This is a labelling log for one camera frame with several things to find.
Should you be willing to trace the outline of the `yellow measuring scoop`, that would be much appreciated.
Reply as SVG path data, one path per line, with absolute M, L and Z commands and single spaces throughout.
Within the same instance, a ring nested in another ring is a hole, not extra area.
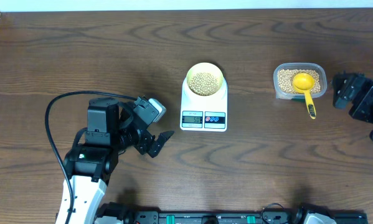
M 316 109 L 311 96 L 314 87 L 314 78 L 308 73 L 298 73 L 293 77 L 293 88 L 296 92 L 304 94 L 308 114 L 311 119 L 316 118 Z

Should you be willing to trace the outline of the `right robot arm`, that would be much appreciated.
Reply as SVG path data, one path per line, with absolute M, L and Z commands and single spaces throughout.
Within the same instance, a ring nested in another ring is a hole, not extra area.
M 373 80 L 362 73 L 339 73 L 331 82 L 334 90 L 333 106 L 344 109 L 352 103 L 349 110 L 351 118 L 373 124 Z M 369 134 L 373 141 L 373 130 Z M 288 223 L 367 223 L 367 215 L 360 212 L 332 212 L 324 207 L 302 204 Z

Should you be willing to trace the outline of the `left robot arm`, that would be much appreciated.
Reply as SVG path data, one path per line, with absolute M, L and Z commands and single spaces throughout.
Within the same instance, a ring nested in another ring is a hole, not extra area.
M 101 203 L 118 164 L 119 155 L 133 146 L 156 157 L 173 131 L 148 132 L 166 112 L 153 98 L 120 102 L 115 98 L 90 100 L 87 127 L 81 129 L 64 159 L 62 203 L 56 223 L 136 223 L 136 214 L 118 203 Z

